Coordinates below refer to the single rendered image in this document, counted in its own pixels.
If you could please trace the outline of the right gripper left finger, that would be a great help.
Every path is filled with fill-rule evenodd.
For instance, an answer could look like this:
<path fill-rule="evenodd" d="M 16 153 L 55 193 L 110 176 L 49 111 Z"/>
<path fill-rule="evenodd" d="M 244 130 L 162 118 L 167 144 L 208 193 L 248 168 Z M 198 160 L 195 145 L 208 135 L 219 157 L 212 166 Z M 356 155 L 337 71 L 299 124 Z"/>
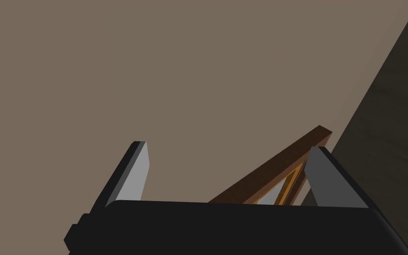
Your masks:
<path fill-rule="evenodd" d="M 134 141 L 113 171 L 90 213 L 101 211 L 114 201 L 141 200 L 149 168 L 147 143 Z"/>

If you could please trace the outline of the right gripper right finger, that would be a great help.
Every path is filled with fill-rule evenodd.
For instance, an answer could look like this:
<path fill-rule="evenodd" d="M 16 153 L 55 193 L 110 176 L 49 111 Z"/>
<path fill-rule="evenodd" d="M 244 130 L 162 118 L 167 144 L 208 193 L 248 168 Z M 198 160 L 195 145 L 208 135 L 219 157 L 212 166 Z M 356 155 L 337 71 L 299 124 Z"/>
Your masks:
<path fill-rule="evenodd" d="M 318 206 L 378 208 L 327 148 L 312 147 L 304 171 Z"/>

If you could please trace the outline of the brown framed window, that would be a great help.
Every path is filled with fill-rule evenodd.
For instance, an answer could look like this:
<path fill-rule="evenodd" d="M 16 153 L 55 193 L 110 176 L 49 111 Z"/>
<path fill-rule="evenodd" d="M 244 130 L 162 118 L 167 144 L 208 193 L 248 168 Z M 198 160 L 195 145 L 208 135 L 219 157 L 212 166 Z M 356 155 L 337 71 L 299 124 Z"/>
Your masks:
<path fill-rule="evenodd" d="M 209 201 L 210 204 L 253 204 L 290 175 L 314 146 L 327 144 L 332 131 L 317 126 Z"/>

